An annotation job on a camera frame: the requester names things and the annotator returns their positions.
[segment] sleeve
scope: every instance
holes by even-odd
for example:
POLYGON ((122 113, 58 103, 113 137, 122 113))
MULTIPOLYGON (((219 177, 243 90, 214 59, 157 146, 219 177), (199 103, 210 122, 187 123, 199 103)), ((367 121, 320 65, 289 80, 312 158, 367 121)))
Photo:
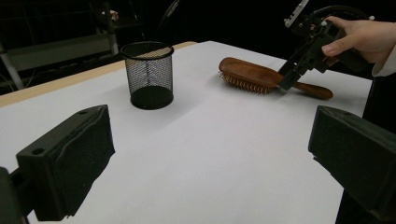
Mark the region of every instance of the sleeve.
POLYGON ((396 73, 396 47, 393 47, 388 59, 384 63, 376 63, 373 67, 373 77, 387 77, 396 73))

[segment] wooden hairbrush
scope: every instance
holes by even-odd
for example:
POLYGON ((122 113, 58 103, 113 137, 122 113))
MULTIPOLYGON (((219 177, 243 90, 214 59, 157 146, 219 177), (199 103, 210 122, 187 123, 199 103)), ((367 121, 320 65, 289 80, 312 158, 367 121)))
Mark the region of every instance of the wooden hairbrush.
MULTIPOLYGON (((221 77, 231 85, 258 93, 270 93, 283 78, 271 68, 232 57, 221 60, 219 70, 221 77)), ((319 99, 332 99, 332 91, 324 87, 296 82, 293 88, 305 91, 319 99)))

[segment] black mesh cup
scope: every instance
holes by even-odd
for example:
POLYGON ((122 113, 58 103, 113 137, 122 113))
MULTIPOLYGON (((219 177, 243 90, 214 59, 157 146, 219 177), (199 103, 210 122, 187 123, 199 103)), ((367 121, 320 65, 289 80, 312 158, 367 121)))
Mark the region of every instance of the black mesh cup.
POLYGON ((136 42, 121 48, 132 105, 151 110, 172 103, 173 52, 172 46, 153 41, 136 42))

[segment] white table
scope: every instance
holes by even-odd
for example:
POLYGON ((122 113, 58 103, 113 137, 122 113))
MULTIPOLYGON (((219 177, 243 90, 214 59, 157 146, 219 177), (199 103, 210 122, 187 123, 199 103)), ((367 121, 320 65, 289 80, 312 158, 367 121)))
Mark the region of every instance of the white table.
POLYGON ((318 105, 361 116, 371 81, 314 70, 300 81, 332 90, 330 101, 295 89, 259 95, 219 77, 225 57, 275 70, 284 63, 208 41, 175 51, 175 100, 159 110, 131 105, 124 68, 5 105, 0 165, 12 172, 15 154, 38 137, 81 109, 108 105, 116 153, 62 223, 334 223, 343 188, 308 152, 312 124, 318 105))

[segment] human hand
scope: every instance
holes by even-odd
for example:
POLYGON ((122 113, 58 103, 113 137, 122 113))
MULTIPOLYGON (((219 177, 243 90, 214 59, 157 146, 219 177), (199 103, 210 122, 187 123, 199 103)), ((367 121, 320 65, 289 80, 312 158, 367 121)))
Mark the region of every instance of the human hand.
POLYGON ((347 21, 330 16, 335 26, 344 29, 346 36, 322 47, 330 57, 329 66, 338 62, 336 55, 356 49, 368 63, 383 63, 396 44, 396 23, 389 21, 347 21))

